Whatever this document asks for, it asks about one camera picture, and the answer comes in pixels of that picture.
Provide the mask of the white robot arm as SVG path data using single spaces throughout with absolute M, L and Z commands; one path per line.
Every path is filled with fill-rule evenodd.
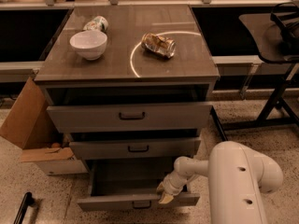
M 174 170 L 157 187 L 160 204 L 168 204 L 198 176 L 208 179 L 212 224 L 268 224 L 262 195 L 283 183 L 272 158 L 233 141 L 213 147 L 206 161 L 179 157 Z

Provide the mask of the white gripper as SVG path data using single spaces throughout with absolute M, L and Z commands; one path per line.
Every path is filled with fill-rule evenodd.
M 187 183 L 188 178 L 184 175 L 180 175 L 176 171 L 168 174 L 156 189 L 158 194 L 164 192 L 159 200 L 159 204 L 171 203 L 174 200 L 174 196 L 178 196 Z

